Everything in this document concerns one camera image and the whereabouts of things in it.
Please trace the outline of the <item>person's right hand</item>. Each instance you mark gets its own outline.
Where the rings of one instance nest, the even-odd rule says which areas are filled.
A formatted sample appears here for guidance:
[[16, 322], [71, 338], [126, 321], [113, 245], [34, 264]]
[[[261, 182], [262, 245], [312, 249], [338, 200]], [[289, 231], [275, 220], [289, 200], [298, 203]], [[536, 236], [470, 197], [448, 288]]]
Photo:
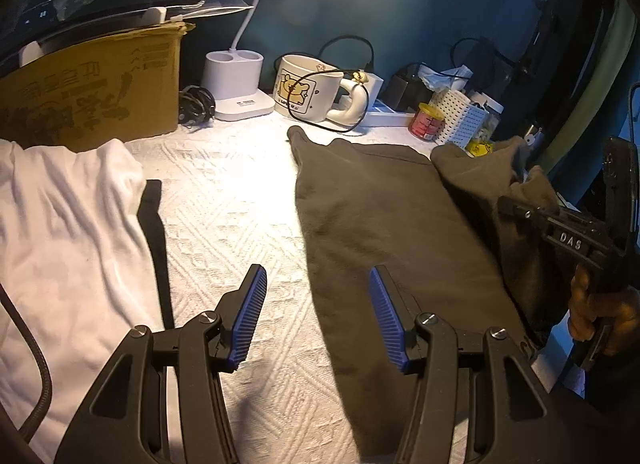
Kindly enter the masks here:
[[576, 342], [591, 341], [596, 334], [596, 321], [613, 320], [603, 352], [613, 356], [639, 340], [639, 291], [629, 288], [620, 293], [592, 293], [588, 270], [578, 264], [570, 282], [570, 320], [568, 331]]

